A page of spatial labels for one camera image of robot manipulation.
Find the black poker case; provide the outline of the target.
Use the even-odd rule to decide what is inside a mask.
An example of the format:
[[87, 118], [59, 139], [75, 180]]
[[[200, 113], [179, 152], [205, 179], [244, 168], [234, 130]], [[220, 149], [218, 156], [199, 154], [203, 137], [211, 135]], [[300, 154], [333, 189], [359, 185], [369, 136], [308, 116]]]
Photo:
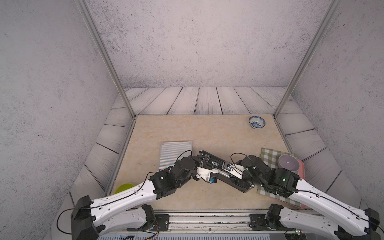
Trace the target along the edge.
[[235, 177], [230, 173], [232, 164], [234, 164], [233, 162], [225, 161], [203, 150], [199, 151], [197, 158], [200, 159], [198, 167], [209, 170], [218, 170], [218, 180], [230, 185], [242, 193], [246, 193], [255, 187], [255, 184], [251, 180], [246, 169], [244, 170], [243, 177]]

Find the silver aluminium poker case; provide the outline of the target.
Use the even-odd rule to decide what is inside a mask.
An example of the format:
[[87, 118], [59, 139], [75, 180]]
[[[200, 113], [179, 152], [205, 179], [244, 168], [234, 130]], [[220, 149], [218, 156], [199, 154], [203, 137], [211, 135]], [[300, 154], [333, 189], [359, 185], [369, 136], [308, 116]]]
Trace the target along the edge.
[[192, 141], [186, 142], [163, 142], [161, 144], [159, 169], [164, 170], [173, 166], [175, 161], [181, 160], [193, 154]]

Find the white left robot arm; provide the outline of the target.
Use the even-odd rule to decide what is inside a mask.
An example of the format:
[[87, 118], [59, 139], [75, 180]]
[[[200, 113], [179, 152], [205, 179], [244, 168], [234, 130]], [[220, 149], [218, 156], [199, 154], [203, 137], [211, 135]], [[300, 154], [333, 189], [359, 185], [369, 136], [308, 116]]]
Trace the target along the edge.
[[143, 183], [118, 194], [94, 200], [84, 196], [71, 213], [72, 239], [96, 240], [119, 226], [148, 229], [156, 219], [149, 203], [175, 193], [191, 179], [216, 183], [218, 174], [218, 170], [202, 168], [199, 159], [190, 156], [152, 173]]

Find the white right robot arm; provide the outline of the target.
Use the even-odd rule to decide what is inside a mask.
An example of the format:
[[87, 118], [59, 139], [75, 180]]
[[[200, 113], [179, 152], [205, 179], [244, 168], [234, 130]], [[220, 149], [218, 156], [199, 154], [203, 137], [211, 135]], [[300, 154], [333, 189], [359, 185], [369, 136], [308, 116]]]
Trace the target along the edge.
[[319, 213], [307, 215], [272, 204], [265, 216], [265, 224], [272, 230], [301, 229], [334, 240], [381, 239], [377, 233], [378, 212], [345, 204], [287, 169], [272, 169], [254, 155], [232, 163], [232, 169], [242, 175], [242, 180], [258, 182], [266, 192], [299, 202]]

